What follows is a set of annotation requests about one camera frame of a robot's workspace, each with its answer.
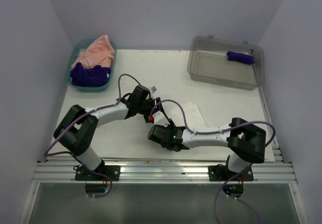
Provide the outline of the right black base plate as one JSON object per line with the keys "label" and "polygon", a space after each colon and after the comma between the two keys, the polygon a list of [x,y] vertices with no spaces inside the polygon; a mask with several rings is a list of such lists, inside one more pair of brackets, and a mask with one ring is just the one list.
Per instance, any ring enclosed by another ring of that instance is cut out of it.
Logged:
{"label": "right black base plate", "polygon": [[[226,165],[216,165],[216,166],[208,166],[208,176],[210,181],[227,181],[229,178],[236,175],[235,172],[228,170]],[[243,174],[239,174],[232,181],[253,181],[253,173],[251,170],[244,172]]]}

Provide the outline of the white towel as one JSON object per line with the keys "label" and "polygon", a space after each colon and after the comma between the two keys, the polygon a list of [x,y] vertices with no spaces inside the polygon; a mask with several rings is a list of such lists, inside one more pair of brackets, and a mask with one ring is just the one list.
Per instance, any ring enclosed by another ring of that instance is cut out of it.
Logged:
{"label": "white towel", "polygon": [[[182,105],[182,108],[185,112],[186,121],[190,129],[207,127],[197,104],[189,102]],[[172,119],[176,126],[185,126],[183,115],[179,107],[172,110],[166,110],[166,114],[170,119]]]}

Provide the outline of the aluminium mounting rail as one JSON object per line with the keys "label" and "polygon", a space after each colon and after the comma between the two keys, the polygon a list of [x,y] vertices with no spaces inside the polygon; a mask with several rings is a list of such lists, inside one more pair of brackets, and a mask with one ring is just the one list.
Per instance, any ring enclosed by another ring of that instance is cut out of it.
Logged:
{"label": "aluminium mounting rail", "polygon": [[[104,159],[107,165],[119,166],[119,183],[141,184],[205,184],[209,182],[208,167],[218,162],[179,160]],[[70,157],[52,157],[36,165],[35,183],[74,183],[77,163]],[[266,162],[252,166],[255,184],[295,184],[292,164]]]}

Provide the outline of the purple towel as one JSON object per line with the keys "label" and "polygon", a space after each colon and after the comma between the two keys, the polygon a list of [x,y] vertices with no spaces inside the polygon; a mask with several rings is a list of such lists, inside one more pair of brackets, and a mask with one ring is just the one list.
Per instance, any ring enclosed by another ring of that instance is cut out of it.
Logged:
{"label": "purple towel", "polygon": [[226,55],[227,55],[227,59],[229,61],[236,61],[236,62],[247,64],[247,65],[252,65],[255,63],[255,59],[251,55],[237,53],[237,52],[233,52],[233,51],[228,51],[226,53]]}
{"label": "purple towel", "polygon": [[70,71],[71,83],[78,87],[101,87],[109,81],[110,75],[110,67],[84,68],[80,62]]}

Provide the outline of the grey transparent plastic bin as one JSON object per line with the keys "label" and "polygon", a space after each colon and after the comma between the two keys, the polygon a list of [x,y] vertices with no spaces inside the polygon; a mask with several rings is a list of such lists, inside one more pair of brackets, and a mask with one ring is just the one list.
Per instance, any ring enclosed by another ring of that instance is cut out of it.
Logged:
{"label": "grey transparent plastic bin", "polygon": [[[251,55],[255,63],[229,61],[228,51]],[[264,51],[253,44],[198,36],[192,41],[187,72],[195,81],[253,90],[265,82]]]}

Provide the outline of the pink towel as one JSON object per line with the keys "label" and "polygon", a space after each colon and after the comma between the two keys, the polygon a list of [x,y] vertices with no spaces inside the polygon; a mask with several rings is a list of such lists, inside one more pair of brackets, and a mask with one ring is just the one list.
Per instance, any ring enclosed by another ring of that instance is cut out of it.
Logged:
{"label": "pink towel", "polygon": [[103,35],[96,39],[86,51],[82,51],[76,59],[71,69],[74,69],[78,63],[83,68],[90,69],[95,66],[110,68],[115,56],[115,50],[112,47],[107,35]]}

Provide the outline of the blue plastic bin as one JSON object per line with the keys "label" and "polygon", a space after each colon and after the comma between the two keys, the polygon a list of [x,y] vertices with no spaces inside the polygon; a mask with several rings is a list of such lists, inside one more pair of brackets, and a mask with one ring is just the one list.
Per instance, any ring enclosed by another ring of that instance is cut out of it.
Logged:
{"label": "blue plastic bin", "polygon": [[79,91],[102,92],[109,86],[113,78],[117,52],[117,46],[114,42],[110,42],[115,51],[110,67],[95,66],[94,69],[85,69],[84,66],[79,65],[76,66],[76,70],[72,69],[72,65],[75,62],[80,63],[77,59],[80,57],[81,53],[85,53],[94,41],[94,39],[86,39],[77,43],[68,63],[65,81],[70,87]]}

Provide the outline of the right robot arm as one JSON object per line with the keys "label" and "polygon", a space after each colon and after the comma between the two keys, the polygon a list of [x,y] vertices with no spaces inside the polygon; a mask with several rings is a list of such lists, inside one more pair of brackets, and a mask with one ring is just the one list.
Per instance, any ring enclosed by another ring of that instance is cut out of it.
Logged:
{"label": "right robot arm", "polygon": [[227,157],[224,174],[230,180],[237,179],[249,164],[265,161],[266,131],[241,118],[233,118],[224,126],[192,131],[173,123],[154,125],[147,138],[175,152],[206,146],[229,148],[233,153]]}

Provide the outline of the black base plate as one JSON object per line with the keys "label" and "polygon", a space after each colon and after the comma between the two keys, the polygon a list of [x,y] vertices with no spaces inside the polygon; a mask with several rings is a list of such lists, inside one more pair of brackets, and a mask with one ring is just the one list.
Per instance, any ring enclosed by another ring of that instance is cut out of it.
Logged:
{"label": "black base plate", "polygon": [[87,170],[84,166],[74,166],[76,181],[119,181],[121,168],[117,165],[98,166],[94,171]]}
{"label": "black base plate", "polygon": [[[216,166],[208,166],[208,176],[210,181],[227,181],[229,178],[236,175],[235,172],[228,170],[226,165],[216,165]],[[253,173],[251,170],[244,172],[243,174],[239,174],[232,181],[253,181]]]}

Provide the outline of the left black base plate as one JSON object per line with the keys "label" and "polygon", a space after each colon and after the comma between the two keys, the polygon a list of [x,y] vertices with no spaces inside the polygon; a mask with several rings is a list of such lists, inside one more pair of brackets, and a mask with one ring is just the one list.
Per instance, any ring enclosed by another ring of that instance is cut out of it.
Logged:
{"label": "left black base plate", "polygon": [[74,166],[76,181],[119,181],[121,168],[117,165],[98,166],[94,171],[87,170],[84,166]]}

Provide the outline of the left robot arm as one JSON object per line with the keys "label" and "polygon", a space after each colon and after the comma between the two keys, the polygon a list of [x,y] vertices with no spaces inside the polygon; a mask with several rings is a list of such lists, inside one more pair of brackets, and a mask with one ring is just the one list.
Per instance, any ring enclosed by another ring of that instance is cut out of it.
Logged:
{"label": "left robot arm", "polygon": [[93,180],[104,176],[103,160],[91,147],[96,129],[107,123],[125,120],[139,114],[145,122],[152,122],[149,117],[152,108],[160,102],[153,98],[150,90],[142,85],[132,93],[120,97],[116,103],[98,108],[83,108],[73,105],[56,128],[53,137],[62,146],[87,167],[87,174]]}

